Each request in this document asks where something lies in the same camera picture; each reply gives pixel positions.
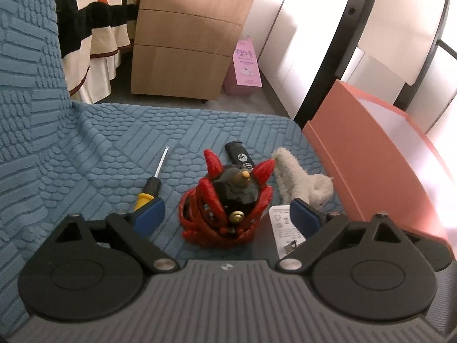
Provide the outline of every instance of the white card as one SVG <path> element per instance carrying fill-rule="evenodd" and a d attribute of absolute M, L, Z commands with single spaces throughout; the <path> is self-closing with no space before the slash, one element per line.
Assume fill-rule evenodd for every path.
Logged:
<path fill-rule="evenodd" d="M 289 205 L 272 206 L 268 212 L 270 215 L 271 226 L 273 228 L 273 234 L 275 236 L 279 259 L 282 259 L 287 255 L 284 248 L 286 245 L 290 244 L 294 240 L 297 245 L 300 245 L 303 241 L 305 241 L 303 235 L 292 224 L 289 212 Z"/>

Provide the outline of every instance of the red horn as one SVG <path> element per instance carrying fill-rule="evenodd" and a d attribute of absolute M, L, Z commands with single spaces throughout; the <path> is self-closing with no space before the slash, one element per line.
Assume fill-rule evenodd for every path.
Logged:
<path fill-rule="evenodd" d="M 206 149 L 203 154 L 205 155 L 209 179 L 216 179 L 223 171 L 221 160 L 210 149 Z"/>
<path fill-rule="evenodd" d="M 266 181 L 268 181 L 268 178 L 271 176 L 274 169 L 275 160 L 267 160 L 253 168 L 251 174 L 257 179 L 259 184 L 263 186 Z"/>

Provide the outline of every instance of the screwdriver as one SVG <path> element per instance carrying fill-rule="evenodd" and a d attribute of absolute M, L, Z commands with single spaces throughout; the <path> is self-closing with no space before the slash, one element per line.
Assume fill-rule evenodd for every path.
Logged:
<path fill-rule="evenodd" d="M 149 201 L 154 200 L 159 195 L 159 191 L 161 190 L 162 182 L 159 179 L 159 174 L 162 170 L 162 165 L 165 161 L 165 156 L 168 153 L 170 147 L 165 147 L 165 151 L 162 154 L 162 158 L 157 166 L 157 170 L 155 171 L 154 176 L 150 177 L 147 181 L 145 186 L 143 187 L 141 193 L 138 195 L 137 203 L 135 205 L 135 210 L 138 210 L 143 205 L 147 204 Z"/>

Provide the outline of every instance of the toy's head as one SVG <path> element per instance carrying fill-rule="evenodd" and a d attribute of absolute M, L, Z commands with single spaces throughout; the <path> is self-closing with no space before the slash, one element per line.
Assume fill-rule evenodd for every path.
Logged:
<path fill-rule="evenodd" d="M 223 166 L 209 149 L 204 154 L 208 174 L 184 194 L 179 206 L 184 238 L 202 247 L 222 248 L 252 241 L 273 196 L 266 181 L 274 160 L 249 172 L 236 165 Z"/>

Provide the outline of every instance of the white logo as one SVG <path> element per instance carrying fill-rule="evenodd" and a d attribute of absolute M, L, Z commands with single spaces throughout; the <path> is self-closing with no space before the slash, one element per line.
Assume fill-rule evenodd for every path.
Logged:
<path fill-rule="evenodd" d="M 246 156 L 245 154 L 243 153 L 240 153 L 238 155 L 238 160 L 240 160 L 241 162 L 246 162 L 248 160 L 248 156 Z"/>
<path fill-rule="evenodd" d="M 230 263 L 225 263 L 223 265 L 221 265 L 221 269 L 223 269 L 224 271 L 230 271 L 231 269 L 234 269 L 235 267 L 230 264 Z"/>

